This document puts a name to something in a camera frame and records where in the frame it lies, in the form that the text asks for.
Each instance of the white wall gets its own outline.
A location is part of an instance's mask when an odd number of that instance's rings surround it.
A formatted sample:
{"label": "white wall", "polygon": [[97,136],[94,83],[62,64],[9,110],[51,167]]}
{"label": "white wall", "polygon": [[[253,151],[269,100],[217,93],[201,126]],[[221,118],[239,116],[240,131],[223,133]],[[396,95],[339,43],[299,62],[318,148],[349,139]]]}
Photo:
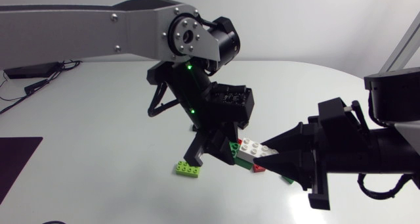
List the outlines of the white wall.
{"label": "white wall", "polygon": [[[125,0],[0,0],[0,5],[113,5]],[[237,60],[293,60],[356,76],[376,73],[420,11],[419,0],[176,0],[232,19]],[[102,58],[102,60],[121,58]],[[416,57],[410,66],[420,66]]]}

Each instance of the white table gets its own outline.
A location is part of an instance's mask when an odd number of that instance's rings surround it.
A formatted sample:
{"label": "white table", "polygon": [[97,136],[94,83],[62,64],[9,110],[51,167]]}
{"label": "white table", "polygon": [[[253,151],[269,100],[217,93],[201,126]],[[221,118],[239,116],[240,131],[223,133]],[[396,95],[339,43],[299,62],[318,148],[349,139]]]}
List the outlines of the white table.
{"label": "white table", "polygon": [[[420,192],[412,182],[395,199],[376,201],[359,190],[357,175],[330,174],[328,212],[312,210],[297,183],[208,154],[198,179],[175,175],[194,133],[180,106],[147,116],[154,63],[82,64],[0,116],[0,137],[44,137],[0,206],[0,223],[417,223]],[[231,62],[212,80],[253,89],[241,138],[263,142],[335,97],[359,100],[367,114],[363,80],[323,66]],[[29,81],[10,81],[0,94],[19,96]],[[173,98],[167,94],[163,101]],[[399,176],[372,177],[366,186],[385,191]]]}

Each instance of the lego stud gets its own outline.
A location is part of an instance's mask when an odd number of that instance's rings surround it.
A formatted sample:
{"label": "lego stud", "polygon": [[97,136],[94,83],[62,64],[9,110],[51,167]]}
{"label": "lego stud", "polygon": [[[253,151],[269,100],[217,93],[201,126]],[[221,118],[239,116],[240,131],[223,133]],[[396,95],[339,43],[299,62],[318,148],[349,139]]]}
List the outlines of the lego stud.
{"label": "lego stud", "polygon": [[239,147],[239,144],[237,144],[237,143],[232,144],[233,149],[238,149],[238,147]]}

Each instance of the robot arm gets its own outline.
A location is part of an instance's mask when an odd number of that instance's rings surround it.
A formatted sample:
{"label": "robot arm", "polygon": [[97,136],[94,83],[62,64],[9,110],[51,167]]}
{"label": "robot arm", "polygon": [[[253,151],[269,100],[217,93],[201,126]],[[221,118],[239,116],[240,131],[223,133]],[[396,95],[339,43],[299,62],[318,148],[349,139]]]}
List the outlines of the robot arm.
{"label": "robot arm", "polygon": [[[382,129],[369,129],[357,101],[346,106],[340,98],[318,104],[319,116],[263,144],[279,154],[255,158],[266,169],[289,177],[303,190],[312,189],[312,208],[329,210],[327,173],[359,173],[358,184],[371,198],[392,198],[412,180],[420,189],[418,123],[420,68],[365,77],[369,116]],[[394,189],[367,190],[367,173],[401,173]]]}
{"label": "robot arm", "polygon": [[216,37],[203,28],[214,24],[172,0],[2,6],[0,18],[1,70],[121,53],[171,62],[190,56],[220,61]]}
{"label": "robot arm", "polygon": [[[244,85],[209,79],[239,53],[229,19],[208,22],[194,7],[171,0],[6,6],[0,18],[0,69],[120,53],[162,60],[148,71],[147,80],[157,85],[149,116],[181,104],[197,129],[185,160],[201,166],[201,155],[209,153],[234,164],[229,142],[238,138],[238,124],[247,125],[254,101]],[[177,99],[158,106],[168,87]]]}

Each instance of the green lego brick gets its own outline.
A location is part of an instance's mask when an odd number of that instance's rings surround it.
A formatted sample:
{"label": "green lego brick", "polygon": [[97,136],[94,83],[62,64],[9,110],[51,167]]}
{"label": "green lego brick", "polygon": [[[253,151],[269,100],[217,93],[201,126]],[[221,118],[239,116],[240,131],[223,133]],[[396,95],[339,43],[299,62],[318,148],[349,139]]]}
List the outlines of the green lego brick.
{"label": "green lego brick", "polygon": [[234,160],[235,160],[235,164],[238,165],[238,166],[241,166],[245,169],[251,169],[252,168],[253,164],[251,162],[247,162],[244,159],[241,159],[241,158],[238,158],[238,157],[234,158]]}
{"label": "green lego brick", "polygon": [[285,176],[282,175],[282,178],[285,179],[287,182],[289,182],[290,184],[292,184],[294,182],[294,180],[287,178]]}
{"label": "green lego brick", "polygon": [[185,175],[189,177],[197,178],[200,174],[200,167],[193,167],[188,165],[187,162],[179,161],[177,168],[175,168],[177,175]]}
{"label": "green lego brick", "polygon": [[232,151],[232,157],[236,158],[236,155],[238,155],[238,150],[241,145],[235,142],[229,142],[230,150]]}

